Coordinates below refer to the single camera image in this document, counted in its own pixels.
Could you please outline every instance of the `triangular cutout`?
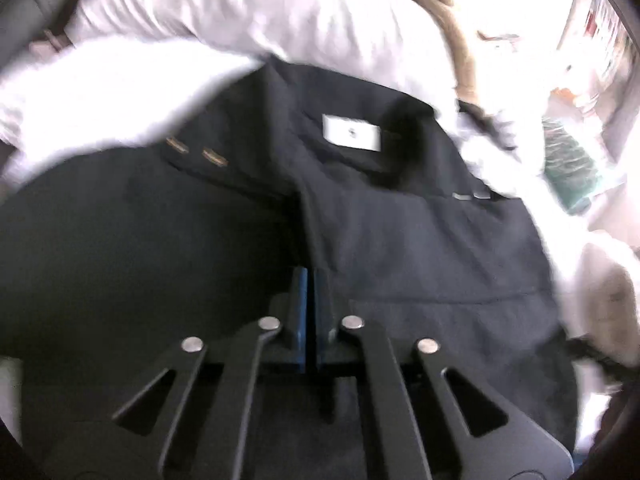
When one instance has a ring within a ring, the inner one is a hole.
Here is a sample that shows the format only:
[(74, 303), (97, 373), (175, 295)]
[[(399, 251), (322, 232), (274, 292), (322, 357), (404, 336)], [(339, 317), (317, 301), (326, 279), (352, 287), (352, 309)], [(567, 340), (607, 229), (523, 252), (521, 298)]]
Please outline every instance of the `triangular cutout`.
[(115, 421), (118, 426), (140, 436), (153, 431), (160, 411), (174, 385), (175, 370), (167, 370), (136, 402)]
[(480, 437), (506, 425), (509, 418), (459, 371), (448, 369), (444, 377), (449, 383), (471, 435)]

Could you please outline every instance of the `silver screw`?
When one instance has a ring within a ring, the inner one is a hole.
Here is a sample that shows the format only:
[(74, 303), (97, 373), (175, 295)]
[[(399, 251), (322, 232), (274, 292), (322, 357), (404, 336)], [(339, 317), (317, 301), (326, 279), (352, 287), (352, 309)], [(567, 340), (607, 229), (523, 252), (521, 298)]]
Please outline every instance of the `silver screw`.
[(185, 352), (192, 353), (202, 350), (202, 348), (204, 347), (204, 343), (199, 337), (188, 337), (182, 342), (180, 346), (182, 346), (182, 349)]
[(261, 317), (258, 326), (263, 330), (277, 330), (280, 328), (280, 320), (273, 316)]
[(348, 330), (357, 330), (364, 326), (364, 321), (358, 316), (345, 316), (342, 318), (342, 326)]
[(440, 343), (435, 339), (420, 339), (418, 350), (423, 354), (435, 354), (440, 349)]

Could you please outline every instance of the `clothing label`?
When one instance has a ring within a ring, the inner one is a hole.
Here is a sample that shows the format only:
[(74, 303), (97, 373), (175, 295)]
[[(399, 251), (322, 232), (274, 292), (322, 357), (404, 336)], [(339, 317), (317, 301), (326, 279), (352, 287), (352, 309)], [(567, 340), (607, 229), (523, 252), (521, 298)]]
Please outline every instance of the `clothing label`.
[(322, 116), (324, 138), (337, 146), (380, 151), (380, 128), (375, 124), (331, 115)]

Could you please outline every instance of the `black fabric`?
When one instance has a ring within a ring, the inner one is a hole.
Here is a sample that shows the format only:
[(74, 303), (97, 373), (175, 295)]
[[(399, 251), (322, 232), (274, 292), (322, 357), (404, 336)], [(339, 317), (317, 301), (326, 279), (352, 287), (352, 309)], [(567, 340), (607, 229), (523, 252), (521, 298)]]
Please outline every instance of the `black fabric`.
[[(376, 124), (381, 151), (328, 143), (322, 115)], [(188, 153), (74, 158), (0, 208), (0, 351), (24, 359), (34, 456), (170, 343), (259, 317), (301, 264), (399, 354), (437, 338), (572, 449), (575, 380), (536, 229), (467, 171), (430, 106), (273, 59), (177, 139)], [(362, 478), (353, 413), (327, 427), (276, 391), (257, 477)]]

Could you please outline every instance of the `beige object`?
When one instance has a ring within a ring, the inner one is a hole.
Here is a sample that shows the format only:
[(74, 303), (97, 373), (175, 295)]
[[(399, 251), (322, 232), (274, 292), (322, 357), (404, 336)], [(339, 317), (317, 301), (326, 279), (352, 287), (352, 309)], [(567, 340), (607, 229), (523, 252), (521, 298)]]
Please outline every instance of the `beige object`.
[(474, 39), (463, 30), (453, 0), (414, 0), (438, 23), (447, 44), (456, 73), (456, 94), (460, 100), (480, 105), (476, 83), (476, 60), (469, 43)]

